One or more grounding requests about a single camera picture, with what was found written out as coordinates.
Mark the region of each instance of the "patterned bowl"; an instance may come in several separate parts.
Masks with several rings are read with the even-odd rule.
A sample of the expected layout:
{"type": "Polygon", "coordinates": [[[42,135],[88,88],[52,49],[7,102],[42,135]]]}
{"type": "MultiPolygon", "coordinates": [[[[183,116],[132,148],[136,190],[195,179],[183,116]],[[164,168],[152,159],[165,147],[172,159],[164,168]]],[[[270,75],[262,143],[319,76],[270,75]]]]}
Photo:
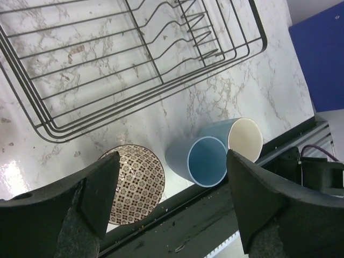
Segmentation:
{"type": "Polygon", "coordinates": [[[147,217],[158,205],[165,187],[165,174],[157,156],[139,145],[121,145],[106,152],[119,152],[120,171],[109,223],[126,225],[147,217]]]}

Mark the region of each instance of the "blue cup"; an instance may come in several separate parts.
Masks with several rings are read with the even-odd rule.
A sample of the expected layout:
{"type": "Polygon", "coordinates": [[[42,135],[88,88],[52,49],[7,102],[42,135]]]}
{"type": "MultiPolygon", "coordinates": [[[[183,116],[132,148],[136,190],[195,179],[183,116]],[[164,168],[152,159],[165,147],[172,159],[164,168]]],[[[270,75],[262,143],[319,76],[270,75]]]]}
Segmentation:
{"type": "Polygon", "coordinates": [[[182,178],[202,187],[213,187],[227,173],[226,147],[215,137],[173,143],[165,153],[167,165],[182,178]]]}
{"type": "Polygon", "coordinates": [[[259,158],[263,147],[262,133],[249,118],[233,118],[206,125],[198,136],[216,137],[226,146],[226,150],[232,149],[252,162],[259,158]]]}

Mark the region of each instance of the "marble countertop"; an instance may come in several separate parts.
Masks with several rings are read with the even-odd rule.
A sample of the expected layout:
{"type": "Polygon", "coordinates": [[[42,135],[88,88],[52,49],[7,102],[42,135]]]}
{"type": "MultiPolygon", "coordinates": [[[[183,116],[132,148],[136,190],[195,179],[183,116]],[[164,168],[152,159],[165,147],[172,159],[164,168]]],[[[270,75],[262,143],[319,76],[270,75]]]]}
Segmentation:
{"type": "Polygon", "coordinates": [[[255,2],[268,38],[265,52],[64,144],[49,143],[35,133],[1,73],[0,198],[10,199],[59,180],[118,145],[137,144],[151,149],[164,165],[164,201],[192,185],[166,165],[164,152],[173,141],[195,136],[212,121],[249,117],[267,142],[312,117],[309,92],[288,32],[287,3],[255,2]]]}

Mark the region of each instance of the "wire dish drying rack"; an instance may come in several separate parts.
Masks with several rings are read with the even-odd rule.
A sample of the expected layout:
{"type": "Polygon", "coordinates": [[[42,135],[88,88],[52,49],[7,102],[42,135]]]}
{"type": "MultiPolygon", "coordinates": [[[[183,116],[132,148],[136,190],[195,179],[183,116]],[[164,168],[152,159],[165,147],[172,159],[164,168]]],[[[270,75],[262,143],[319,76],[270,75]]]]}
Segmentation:
{"type": "Polygon", "coordinates": [[[36,132],[66,142],[263,52],[254,1],[233,2],[3,1],[1,69],[36,132]]]}

